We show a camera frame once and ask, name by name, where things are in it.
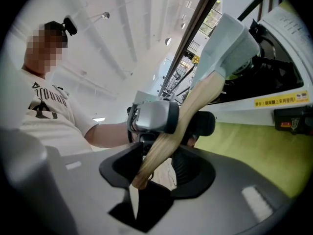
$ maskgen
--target person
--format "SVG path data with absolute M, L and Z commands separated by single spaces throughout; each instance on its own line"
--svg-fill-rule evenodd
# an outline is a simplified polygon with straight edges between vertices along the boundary
M 91 145 L 109 148 L 129 143 L 125 122 L 98 124 L 70 94 L 47 83 L 46 74 L 57 65 L 65 48 L 65 29 L 54 21 L 41 26 L 27 42 L 21 72 L 35 95 L 21 130 L 43 145 L 57 148 L 62 156 L 92 152 Z

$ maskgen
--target wooden stick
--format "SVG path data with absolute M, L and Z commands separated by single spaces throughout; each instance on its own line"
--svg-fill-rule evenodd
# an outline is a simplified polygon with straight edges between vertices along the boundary
M 145 189 L 147 180 L 153 171 L 168 159 L 179 147 L 193 115 L 217 98 L 225 83 L 225 78 L 216 71 L 198 82 L 179 109 L 179 120 L 173 134 L 160 134 L 144 159 L 132 185 Z

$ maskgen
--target white t-shirt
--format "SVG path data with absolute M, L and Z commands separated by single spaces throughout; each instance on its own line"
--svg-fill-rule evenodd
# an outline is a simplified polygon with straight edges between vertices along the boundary
M 21 71 L 35 94 L 21 130 L 44 145 L 57 148 L 61 156 L 92 152 L 84 136 L 98 123 L 84 114 L 71 96 L 44 79 Z

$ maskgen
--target white machine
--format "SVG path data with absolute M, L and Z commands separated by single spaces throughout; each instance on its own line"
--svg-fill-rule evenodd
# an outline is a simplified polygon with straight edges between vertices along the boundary
M 258 56 L 229 76 L 222 94 L 202 110 L 219 122 L 313 135 L 313 43 L 304 23 L 285 2 L 249 31 L 260 45 Z M 296 132 L 300 123 L 307 126 Z

